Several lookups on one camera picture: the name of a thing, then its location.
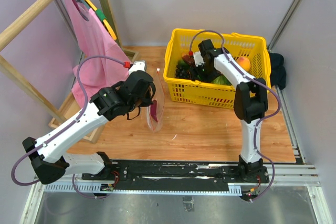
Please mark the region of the purple sweet potato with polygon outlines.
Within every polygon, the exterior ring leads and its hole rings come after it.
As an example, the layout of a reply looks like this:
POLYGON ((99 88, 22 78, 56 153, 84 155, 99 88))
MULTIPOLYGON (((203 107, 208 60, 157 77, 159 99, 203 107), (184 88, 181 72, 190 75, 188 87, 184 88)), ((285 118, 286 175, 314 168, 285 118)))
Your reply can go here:
POLYGON ((158 102, 156 99, 153 100, 152 104, 150 105, 150 117, 155 121, 158 122, 158 117, 157 117, 157 107, 158 107, 158 102))

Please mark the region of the clear zip bag orange zipper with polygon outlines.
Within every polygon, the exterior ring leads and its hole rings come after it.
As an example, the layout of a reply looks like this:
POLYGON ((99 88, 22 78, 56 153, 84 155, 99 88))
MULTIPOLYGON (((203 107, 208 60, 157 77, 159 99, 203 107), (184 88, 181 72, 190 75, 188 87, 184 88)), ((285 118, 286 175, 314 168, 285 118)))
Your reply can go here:
POLYGON ((156 92, 155 92, 155 95, 153 97, 153 100, 154 99, 157 100, 158 122, 155 122, 150 117, 150 107, 148 107, 147 110, 146 110, 146 121, 147 121, 149 129, 152 132, 158 132, 161 129, 162 124, 163 124, 163 113, 164 113, 164 105, 165 105, 165 94, 164 94, 162 82, 160 80, 160 68, 156 69, 153 80, 154 80, 153 83, 154 83, 155 88, 156 88, 156 92))

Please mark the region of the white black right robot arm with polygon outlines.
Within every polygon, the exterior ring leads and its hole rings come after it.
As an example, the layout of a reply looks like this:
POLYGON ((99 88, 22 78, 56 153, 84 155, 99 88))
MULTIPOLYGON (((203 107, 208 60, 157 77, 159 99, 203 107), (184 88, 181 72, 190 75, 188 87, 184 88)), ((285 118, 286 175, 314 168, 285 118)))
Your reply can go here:
POLYGON ((244 182, 268 183, 268 171, 260 154, 260 120, 268 110, 265 80, 250 75, 226 48, 215 48, 210 39, 203 40, 198 51, 190 50, 188 55, 194 59, 201 78, 209 81, 212 74, 220 72, 235 89, 234 112, 242 126, 243 142, 234 174, 244 182))

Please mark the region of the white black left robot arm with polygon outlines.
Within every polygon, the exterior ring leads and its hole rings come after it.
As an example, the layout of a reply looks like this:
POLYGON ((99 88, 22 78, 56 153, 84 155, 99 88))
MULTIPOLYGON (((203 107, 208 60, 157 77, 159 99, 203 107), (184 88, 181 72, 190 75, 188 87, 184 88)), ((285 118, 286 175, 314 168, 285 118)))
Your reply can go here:
POLYGON ((39 181, 47 185, 69 174, 108 179, 113 165, 105 152, 82 155, 70 154, 68 149, 116 117, 150 106, 154 94, 153 78, 145 71, 135 71, 126 81, 100 89, 85 108, 49 134, 38 139, 25 139, 23 147, 39 181))

